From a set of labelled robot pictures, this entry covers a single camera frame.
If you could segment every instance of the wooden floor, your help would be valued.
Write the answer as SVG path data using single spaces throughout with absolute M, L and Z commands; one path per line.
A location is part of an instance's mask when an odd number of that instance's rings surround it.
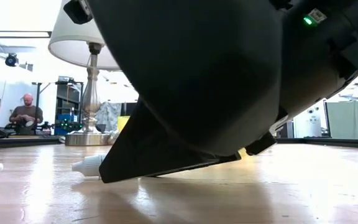
M 276 145 L 230 164 L 104 184 L 109 147 L 0 149 L 0 223 L 357 223 L 358 149 Z

